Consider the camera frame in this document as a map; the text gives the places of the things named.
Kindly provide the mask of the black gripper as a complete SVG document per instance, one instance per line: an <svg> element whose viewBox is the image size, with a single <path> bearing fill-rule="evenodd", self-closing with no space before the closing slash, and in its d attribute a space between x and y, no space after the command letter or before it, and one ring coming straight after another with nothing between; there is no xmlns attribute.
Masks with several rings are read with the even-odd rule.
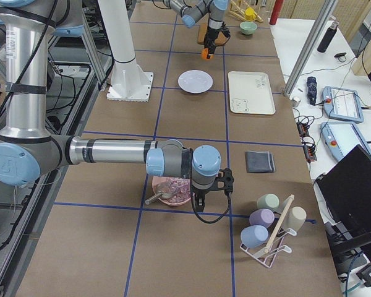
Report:
<svg viewBox="0 0 371 297"><path fill-rule="evenodd" d="M219 29L207 27L207 32L203 39L204 48L208 48L207 59L211 59L217 46L224 46L230 39L230 31L223 25Z"/></svg>
<svg viewBox="0 0 371 297"><path fill-rule="evenodd" d="M234 176L230 168L219 169L216 176L204 176L196 170L193 170L192 174L196 174L196 176L192 177L190 186L194 193L192 199L197 212L204 211L205 197L210 192L224 192L228 200L228 205L231 205L231 196L234 190Z"/></svg>

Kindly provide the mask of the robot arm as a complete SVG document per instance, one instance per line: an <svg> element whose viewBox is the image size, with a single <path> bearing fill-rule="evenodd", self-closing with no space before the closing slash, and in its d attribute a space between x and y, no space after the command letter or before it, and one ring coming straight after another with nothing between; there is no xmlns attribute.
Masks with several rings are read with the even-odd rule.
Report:
<svg viewBox="0 0 371 297"><path fill-rule="evenodd" d="M125 1L98 1L113 57L109 100L148 101L153 73L137 64ZM202 57L215 52L228 1L163 1L191 27L209 15ZM6 26L6 125L0 130L0 181L21 186L66 165L144 163L150 176L190 181L194 213L205 208L205 195L224 191L231 207L232 172L220 169L219 151L210 145L185 148L177 140L164 142L82 139L51 135L45 127L48 37L79 37L84 33L82 1L0 1Z"/></svg>
<svg viewBox="0 0 371 297"><path fill-rule="evenodd" d="M196 25L203 17L208 15L207 30L203 38L203 50L201 57L204 60L210 60L216 51L216 40L219 34L222 33L226 37L226 41L231 38L231 33L227 28L224 17L229 1L225 0L200 0L194 6L186 4L185 1L162 1L164 6L157 6L155 1L152 1L155 7L159 9L172 10L181 17L183 24L187 28Z"/></svg>

